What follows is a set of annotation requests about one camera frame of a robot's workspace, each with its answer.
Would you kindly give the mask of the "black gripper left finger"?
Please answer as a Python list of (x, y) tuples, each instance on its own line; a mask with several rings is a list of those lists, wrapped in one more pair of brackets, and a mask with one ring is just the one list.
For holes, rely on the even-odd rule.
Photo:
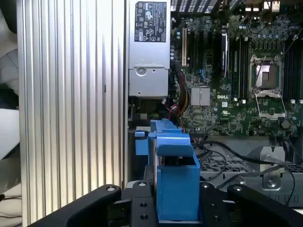
[(31, 224), (33, 227), (155, 227), (151, 185), (130, 182), (122, 190), (103, 185)]

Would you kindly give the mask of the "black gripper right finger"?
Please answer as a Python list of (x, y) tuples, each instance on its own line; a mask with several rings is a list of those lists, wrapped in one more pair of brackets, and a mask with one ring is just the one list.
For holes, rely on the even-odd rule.
[(301, 227), (303, 215), (245, 185), (222, 192), (200, 183), (200, 220), (203, 227)]

